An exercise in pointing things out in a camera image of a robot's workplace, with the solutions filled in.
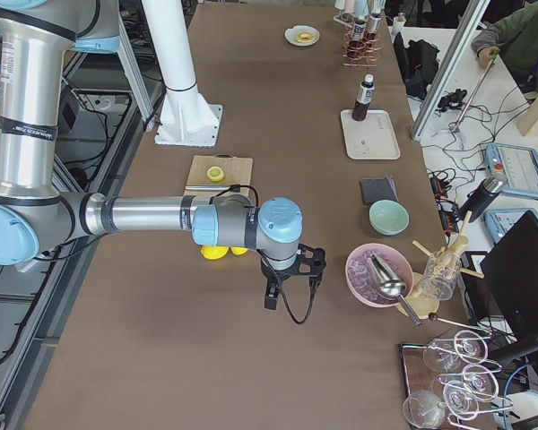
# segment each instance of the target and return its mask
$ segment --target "green jacket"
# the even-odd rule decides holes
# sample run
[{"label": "green jacket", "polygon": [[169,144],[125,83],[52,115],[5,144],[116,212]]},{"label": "green jacket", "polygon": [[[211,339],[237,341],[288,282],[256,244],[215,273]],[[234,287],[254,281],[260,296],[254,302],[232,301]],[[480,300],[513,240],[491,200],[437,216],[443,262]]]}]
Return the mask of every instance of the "green jacket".
[{"label": "green jacket", "polygon": [[502,61],[516,82],[526,81],[538,63],[538,2],[492,24],[472,43],[476,53],[492,46],[500,48]]}]

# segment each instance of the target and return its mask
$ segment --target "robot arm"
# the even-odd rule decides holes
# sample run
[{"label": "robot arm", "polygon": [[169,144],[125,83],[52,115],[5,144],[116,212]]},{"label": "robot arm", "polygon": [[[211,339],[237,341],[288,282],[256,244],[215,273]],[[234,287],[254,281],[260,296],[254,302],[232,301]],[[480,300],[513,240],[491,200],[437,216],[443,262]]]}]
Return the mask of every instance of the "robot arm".
[{"label": "robot arm", "polygon": [[288,199],[255,208],[240,195],[129,199],[59,193],[52,185],[64,53],[115,52],[117,17],[117,0],[0,0],[0,264],[78,237],[187,230],[199,245],[257,250],[267,308],[276,307],[290,276],[308,276],[316,288],[325,252],[299,243],[302,216]]}]

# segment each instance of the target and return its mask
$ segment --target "sleeve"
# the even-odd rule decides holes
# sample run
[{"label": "sleeve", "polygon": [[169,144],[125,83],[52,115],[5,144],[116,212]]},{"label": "sleeve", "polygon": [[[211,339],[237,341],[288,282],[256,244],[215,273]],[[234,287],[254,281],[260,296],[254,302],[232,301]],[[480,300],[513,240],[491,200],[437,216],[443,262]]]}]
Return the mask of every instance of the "sleeve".
[{"label": "sleeve", "polygon": [[491,24],[474,38],[471,48],[478,54],[485,47],[501,47],[514,40],[538,13],[538,1]]}]

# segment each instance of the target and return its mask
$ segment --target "black camera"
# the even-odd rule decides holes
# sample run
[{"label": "black camera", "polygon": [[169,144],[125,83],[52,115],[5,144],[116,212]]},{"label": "black camera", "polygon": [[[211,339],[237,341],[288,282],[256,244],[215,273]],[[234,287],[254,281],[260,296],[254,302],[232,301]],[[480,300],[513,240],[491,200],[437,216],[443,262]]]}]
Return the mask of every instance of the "black camera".
[{"label": "black camera", "polygon": [[438,110],[446,112],[449,109],[459,110],[463,106],[463,99],[466,97],[466,90],[457,88],[455,92],[449,92],[446,96],[440,99]]}]

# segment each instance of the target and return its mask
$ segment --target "green bowl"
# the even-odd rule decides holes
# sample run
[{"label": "green bowl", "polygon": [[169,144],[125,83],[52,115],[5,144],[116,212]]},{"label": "green bowl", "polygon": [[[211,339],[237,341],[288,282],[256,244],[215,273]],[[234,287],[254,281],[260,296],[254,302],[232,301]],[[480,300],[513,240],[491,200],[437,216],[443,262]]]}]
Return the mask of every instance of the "green bowl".
[{"label": "green bowl", "polygon": [[399,203],[379,200],[369,211],[370,225],[381,235],[393,236],[409,225],[409,213]]}]

